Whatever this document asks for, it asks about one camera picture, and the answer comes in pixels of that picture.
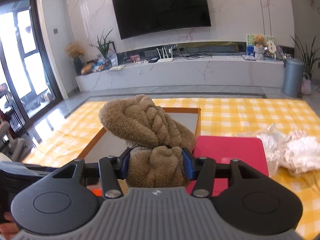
gray plastic housing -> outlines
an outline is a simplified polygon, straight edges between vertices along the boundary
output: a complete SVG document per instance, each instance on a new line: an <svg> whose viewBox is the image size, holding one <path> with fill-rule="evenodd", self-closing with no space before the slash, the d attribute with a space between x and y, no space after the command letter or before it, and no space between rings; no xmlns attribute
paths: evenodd
<svg viewBox="0 0 320 240"><path fill-rule="evenodd" d="M130 188L105 200L86 225L62 235L21 231L13 240L302 240L294 230L256 236L226 223L209 199L188 195L184 187Z"/></svg>

sliding glass door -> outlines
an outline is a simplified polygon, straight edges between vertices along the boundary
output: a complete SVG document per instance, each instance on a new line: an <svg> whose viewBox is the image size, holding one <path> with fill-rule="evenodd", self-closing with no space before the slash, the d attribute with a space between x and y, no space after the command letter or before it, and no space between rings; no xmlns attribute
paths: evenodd
<svg viewBox="0 0 320 240"><path fill-rule="evenodd" d="M7 83L25 126L61 100L46 54L36 0L0 1L0 83ZM0 99L0 109L8 102Z"/></svg>

vase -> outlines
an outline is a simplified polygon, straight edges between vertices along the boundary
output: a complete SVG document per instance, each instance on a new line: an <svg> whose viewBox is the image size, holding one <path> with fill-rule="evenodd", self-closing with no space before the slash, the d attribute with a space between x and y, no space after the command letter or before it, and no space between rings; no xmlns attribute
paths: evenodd
<svg viewBox="0 0 320 240"><path fill-rule="evenodd" d="M81 69L83 67L81 59L79 57L75 57L73 59L73 65L75 66L75 70L78 76L81 76Z"/></svg>
<svg viewBox="0 0 320 240"><path fill-rule="evenodd" d="M103 59L103 64L105 66L105 69L110 69L112 67L112 62L108 57L105 57Z"/></svg>

black tv screen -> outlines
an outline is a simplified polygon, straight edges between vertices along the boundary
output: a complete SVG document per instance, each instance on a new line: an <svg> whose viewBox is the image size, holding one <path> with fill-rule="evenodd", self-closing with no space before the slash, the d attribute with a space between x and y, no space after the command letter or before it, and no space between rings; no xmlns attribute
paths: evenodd
<svg viewBox="0 0 320 240"><path fill-rule="evenodd" d="M207 0L112 0L121 39L211 26Z"/></svg>

potted plant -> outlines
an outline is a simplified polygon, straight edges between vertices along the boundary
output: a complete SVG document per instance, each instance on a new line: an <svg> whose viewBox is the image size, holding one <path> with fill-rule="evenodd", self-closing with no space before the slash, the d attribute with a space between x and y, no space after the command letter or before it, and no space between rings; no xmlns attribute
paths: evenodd
<svg viewBox="0 0 320 240"><path fill-rule="evenodd" d="M66 54L73 59L73 65L75 66L75 70L78 76L81 75L81 69L83 64L80 55L83 56L83 50L78 41L69 43L65 48Z"/></svg>
<svg viewBox="0 0 320 240"><path fill-rule="evenodd" d="M91 47L96 47L102 54L103 64L105 65L106 69L109 69L112 67L111 60L108 58L108 51L109 51L109 46L111 41L110 40L107 41L107 37L112 32L112 30L113 29L111 29L111 31L109 31L106 36L103 36L103 32L100 38L97 36L97 45L90 44Z"/></svg>
<svg viewBox="0 0 320 240"><path fill-rule="evenodd" d="M295 35L295 36L296 36L297 40L295 40L292 36L291 36L291 38L293 39L294 43L297 45L297 48L299 49L299 51L302 55L302 60L304 63L304 71L309 75L309 78L311 79L312 67L317 60L320 60L320 57L316 57L316 54L319 51L320 47L313 50L313 45L315 44L316 36L313 38L313 42L312 42L310 51L308 50L307 43L306 43L306 50L304 50L303 45L302 45L301 41L299 40L298 36L297 35Z"/></svg>

